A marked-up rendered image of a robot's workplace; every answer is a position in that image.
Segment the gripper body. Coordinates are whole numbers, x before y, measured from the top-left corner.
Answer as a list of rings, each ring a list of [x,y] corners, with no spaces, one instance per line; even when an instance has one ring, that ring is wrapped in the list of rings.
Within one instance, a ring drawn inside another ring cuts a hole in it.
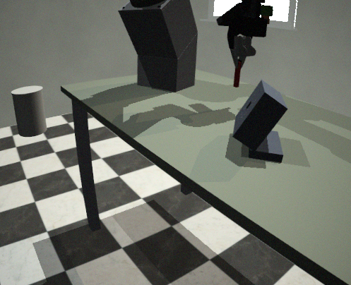
[[[230,25],[237,35],[251,37],[265,37],[268,19],[260,17],[261,3],[266,0],[242,0],[242,10],[237,12],[230,20]],[[253,17],[253,18],[251,18]]]

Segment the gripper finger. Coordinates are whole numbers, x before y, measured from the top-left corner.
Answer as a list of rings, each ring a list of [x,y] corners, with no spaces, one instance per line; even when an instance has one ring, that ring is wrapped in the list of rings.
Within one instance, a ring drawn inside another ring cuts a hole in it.
[[[243,45],[247,48],[248,53],[246,56],[239,57],[239,62],[242,63],[241,68],[244,65],[244,62],[245,62],[245,59],[247,56],[254,56],[256,54],[256,50],[251,45],[252,37],[251,36],[243,36],[243,39],[244,39]]]
[[[248,51],[247,48],[243,45],[243,37],[237,36],[237,33],[233,29],[233,25],[229,25],[229,29],[227,32],[227,40],[235,68],[238,68],[238,56],[246,56]]]

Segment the red rectangular bar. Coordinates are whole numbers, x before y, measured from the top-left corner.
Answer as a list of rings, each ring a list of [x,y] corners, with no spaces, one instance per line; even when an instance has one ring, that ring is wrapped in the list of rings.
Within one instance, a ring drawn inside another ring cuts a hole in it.
[[[240,71],[241,71],[241,62],[238,63],[238,68],[235,68],[234,72],[234,86],[239,87],[239,78],[240,78]]]

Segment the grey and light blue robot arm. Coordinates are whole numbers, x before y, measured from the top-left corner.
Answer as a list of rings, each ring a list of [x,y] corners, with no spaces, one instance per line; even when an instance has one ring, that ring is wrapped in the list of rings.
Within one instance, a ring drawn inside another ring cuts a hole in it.
[[[137,8],[152,6],[162,1],[164,0],[130,0],[131,5]],[[232,18],[232,16],[234,16],[240,10],[242,10],[241,2],[234,5],[231,9],[229,9],[224,14],[222,14],[219,18],[217,18],[216,21],[218,25],[229,26],[231,21],[230,19]]]

